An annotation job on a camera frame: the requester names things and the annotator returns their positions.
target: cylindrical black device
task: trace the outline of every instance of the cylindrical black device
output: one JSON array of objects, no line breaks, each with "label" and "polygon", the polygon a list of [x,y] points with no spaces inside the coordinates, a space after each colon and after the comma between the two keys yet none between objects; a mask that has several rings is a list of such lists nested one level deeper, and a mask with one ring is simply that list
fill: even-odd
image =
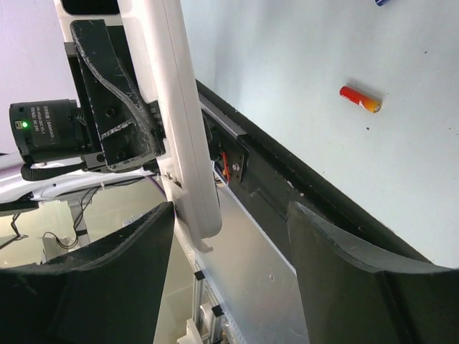
[{"label": "cylindrical black device", "polygon": [[11,104],[9,119],[25,163],[74,158],[90,150],[85,126],[74,100]]}]

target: white table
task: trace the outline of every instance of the white table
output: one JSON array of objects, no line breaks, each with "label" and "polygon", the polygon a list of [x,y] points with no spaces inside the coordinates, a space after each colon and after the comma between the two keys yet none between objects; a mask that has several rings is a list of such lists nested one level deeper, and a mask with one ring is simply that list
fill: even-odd
[{"label": "white table", "polygon": [[[200,81],[427,258],[459,267],[459,1],[182,6]],[[346,84],[381,111],[340,97]]]}]

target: red battery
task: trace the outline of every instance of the red battery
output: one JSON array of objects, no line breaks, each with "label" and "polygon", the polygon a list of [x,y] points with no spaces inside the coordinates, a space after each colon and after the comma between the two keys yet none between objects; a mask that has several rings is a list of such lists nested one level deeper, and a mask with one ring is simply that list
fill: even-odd
[{"label": "red battery", "polygon": [[381,109],[381,102],[367,97],[356,90],[352,90],[350,87],[344,86],[341,88],[339,95],[349,99],[358,106],[362,106],[364,109],[367,109],[372,113],[377,113]]}]

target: blue battery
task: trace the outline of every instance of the blue battery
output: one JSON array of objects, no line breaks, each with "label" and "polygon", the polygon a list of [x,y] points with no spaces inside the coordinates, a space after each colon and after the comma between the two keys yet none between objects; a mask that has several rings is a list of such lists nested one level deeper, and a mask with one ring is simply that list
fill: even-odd
[{"label": "blue battery", "polygon": [[387,4],[390,0],[375,0],[375,1],[376,1],[376,5],[382,6],[384,4]]}]

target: purple cable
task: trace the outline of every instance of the purple cable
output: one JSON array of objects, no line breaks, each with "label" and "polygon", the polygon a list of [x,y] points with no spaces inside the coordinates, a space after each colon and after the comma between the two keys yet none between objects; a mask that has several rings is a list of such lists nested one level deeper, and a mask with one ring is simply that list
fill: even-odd
[{"label": "purple cable", "polygon": [[153,176],[147,176],[146,177],[151,183],[155,184],[156,188],[158,189],[158,191],[161,193],[161,195],[164,196],[164,198],[166,199],[166,193],[164,192],[164,189],[161,188],[161,185],[159,185],[159,183],[156,181],[156,179],[153,177]]}]

